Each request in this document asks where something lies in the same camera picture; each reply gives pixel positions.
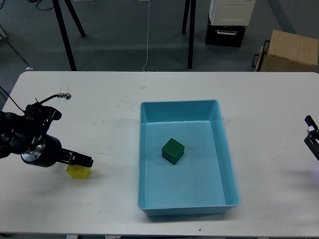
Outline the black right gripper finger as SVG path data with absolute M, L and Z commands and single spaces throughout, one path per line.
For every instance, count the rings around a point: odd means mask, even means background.
M 305 117 L 305 122 L 308 125 L 307 137 L 304 139 L 305 144 L 313 153 L 315 158 L 319 159 L 319 127 L 313 120 L 313 118 L 308 115 Z

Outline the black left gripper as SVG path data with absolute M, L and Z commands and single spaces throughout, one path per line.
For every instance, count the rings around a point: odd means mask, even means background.
M 43 142 L 37 145 L 34 150 L 29 149 L 20 156 L 24 163 L 40 167 L 50 167 L 60 159 L 64 164 L 83 167 L 92 167 L 94 162 L 90 156 L 62 149 L 61 142 L 50 135 L 46 135 Z

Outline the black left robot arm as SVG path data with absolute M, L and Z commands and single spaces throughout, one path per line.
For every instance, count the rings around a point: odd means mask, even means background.
M 40 103 L 27 105 L 24 115 L 0 113 L 0 157 L 20 155 L 26 164 L 50 167 L 56 162 L 92 167 L 90 156 L 62 148 L 61 142 L 47 134 L 51 123 L 62 113 Z

